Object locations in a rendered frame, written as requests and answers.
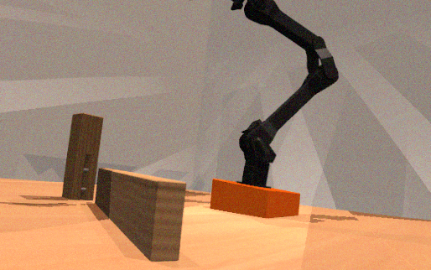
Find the brown wooden post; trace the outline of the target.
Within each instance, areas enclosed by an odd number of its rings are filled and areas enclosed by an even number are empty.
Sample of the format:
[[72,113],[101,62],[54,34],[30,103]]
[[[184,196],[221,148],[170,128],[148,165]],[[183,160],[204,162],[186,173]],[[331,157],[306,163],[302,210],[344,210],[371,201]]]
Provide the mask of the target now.
[[103,118],[86,113],[72,116],[62,188],[68,200],[94,198]]

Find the brown wooden rail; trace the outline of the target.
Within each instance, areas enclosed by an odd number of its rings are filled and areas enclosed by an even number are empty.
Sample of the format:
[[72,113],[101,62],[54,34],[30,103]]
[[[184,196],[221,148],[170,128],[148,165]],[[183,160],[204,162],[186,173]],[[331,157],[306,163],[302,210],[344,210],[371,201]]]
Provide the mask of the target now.
[[178,261],[186,183],[99,168],[95,203],[150,262]]

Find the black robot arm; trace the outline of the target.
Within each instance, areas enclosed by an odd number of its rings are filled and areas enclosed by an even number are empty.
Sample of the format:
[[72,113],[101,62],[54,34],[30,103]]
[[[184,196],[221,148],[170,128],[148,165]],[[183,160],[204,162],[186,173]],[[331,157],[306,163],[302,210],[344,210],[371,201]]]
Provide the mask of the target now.
[[252,122],[239,139],[246,163],[242,182],[237,183],[271,189],[266,183],[276,154],[270,144],[278,129],[317,93],[336,83],[339,76],[324,39],[283,13],[273,0],[247,0],[244,13],[249,20],[276,29],[307,55],[309,75],[300,88],[264,122],[261,119]]

